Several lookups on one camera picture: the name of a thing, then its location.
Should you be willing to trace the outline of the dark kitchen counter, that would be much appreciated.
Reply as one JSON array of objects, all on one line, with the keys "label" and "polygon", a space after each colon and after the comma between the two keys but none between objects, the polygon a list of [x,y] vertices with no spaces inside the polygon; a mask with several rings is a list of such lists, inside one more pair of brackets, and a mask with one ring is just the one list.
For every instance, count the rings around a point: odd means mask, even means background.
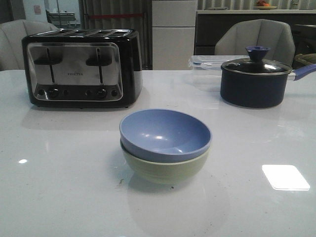
[{"label": "dark kitchen counter", "polygon": [[199,10],[196,16],[195,55],[213,55],[219,39],[234,24],[255,19],[269,19],[289,24],[294,33],[297,53],[308,52],[296,25],[315,25],[315,10]]}]

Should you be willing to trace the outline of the white cabinet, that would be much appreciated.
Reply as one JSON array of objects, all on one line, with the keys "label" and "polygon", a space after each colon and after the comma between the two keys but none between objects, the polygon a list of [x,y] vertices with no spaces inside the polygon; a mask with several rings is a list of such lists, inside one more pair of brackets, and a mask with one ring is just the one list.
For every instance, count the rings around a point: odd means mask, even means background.
[{"label": "white cabinet", "polygon": [[196,0],[152,1],[153,70],[187,70],[194,54]]}]

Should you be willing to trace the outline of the olive cushion behind pot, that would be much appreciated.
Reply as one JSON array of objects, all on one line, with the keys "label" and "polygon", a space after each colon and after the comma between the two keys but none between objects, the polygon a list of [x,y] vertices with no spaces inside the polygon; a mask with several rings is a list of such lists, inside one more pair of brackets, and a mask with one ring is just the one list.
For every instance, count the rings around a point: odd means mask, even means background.
[{"label": "olive cushion behind pot", "polygon": [[316,63],[316,54],[297,54],[294,57],[294,69]]}]

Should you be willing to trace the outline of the clear plastic food container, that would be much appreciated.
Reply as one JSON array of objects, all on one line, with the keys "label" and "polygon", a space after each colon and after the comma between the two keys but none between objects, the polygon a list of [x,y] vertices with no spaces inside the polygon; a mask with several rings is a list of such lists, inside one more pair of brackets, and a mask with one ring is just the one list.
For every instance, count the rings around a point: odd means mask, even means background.
[{"label": "clear plastic food container", "polygon": [[230,60],[249,58],[246,55],[194,55],[188,66],[192,70],[193,83],[219,86],[221,81],[221,65]]}]

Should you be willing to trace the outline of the black and chrome toaster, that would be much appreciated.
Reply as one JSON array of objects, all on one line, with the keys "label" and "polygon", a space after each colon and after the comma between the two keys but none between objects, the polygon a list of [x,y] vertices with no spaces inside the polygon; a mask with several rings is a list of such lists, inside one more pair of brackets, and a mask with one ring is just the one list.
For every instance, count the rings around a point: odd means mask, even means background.
[{"label": "black and chrome toaster", "polygon": [[136,30],[57,29],[24,37],[22,48],[36,106],[126,108],[142,90]]}]

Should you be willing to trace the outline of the green bowl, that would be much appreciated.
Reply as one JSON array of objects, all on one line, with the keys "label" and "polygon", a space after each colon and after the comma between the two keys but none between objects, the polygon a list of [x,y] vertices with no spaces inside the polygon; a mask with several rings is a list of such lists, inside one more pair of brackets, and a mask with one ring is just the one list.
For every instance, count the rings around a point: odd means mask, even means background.
[{"label": "green bowl", "polygon": [[202,155],[174,163],[152,162],[135,157],[120,143],[123,156],[129,167],[141,178],[157,184],[181,183],[195,176],[204,166],[210,152],[208,148]]}]

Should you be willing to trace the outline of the blue bowl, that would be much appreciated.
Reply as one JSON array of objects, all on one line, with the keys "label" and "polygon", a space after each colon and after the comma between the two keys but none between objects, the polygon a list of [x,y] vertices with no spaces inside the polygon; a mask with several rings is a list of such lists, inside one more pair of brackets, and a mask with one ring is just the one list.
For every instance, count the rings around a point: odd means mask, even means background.
[{"label": "blue bowl", "polygon": [[161,163],[196,158],[212,141],[212,133],[202,121],[167,109],[133,112],[121,120],[119,131],[124,148],[132,155]]}]

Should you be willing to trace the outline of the fruit bowl on counter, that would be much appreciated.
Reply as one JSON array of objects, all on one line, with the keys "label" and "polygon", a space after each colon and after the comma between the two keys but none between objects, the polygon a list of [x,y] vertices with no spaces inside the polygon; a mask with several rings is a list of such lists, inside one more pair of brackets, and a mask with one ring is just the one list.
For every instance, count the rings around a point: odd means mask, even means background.
[{"label": "fruit bowl on counter", "polygon": [[256,9],[259,10],[272,10],[272,9],[277,9],[277,6],[272,6],[269,3],[267,3],[265,0],[258,0],[255,3],[254,6]]}]

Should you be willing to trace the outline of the dark blue saucepan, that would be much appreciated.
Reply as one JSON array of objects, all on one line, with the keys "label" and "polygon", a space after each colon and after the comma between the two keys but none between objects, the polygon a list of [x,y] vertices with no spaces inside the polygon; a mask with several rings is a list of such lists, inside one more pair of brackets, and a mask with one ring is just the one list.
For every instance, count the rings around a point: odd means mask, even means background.
[{"label": "dark blue saucepan", "polygon": [[299,80],[315,71],[315,64],[275,76],[272,73],[250,75],[222,69],[220,96],[225,101],[242,107],[274,107],[283,101],[290,74],[294,74],[293,80]]}]

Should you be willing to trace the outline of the glass lid with blue knob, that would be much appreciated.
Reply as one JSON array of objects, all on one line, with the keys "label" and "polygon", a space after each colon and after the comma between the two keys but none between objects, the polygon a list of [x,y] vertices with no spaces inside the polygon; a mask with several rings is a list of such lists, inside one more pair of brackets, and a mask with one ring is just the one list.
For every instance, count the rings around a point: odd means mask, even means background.
[{"label": "glass lid with blue knob", "polygon": [[222,70],[246,75],[285,75],[292,68],[276,60],[265,59],[270,48],[263,46],[247,46],[248,58],[234,59],[224,62]]}]

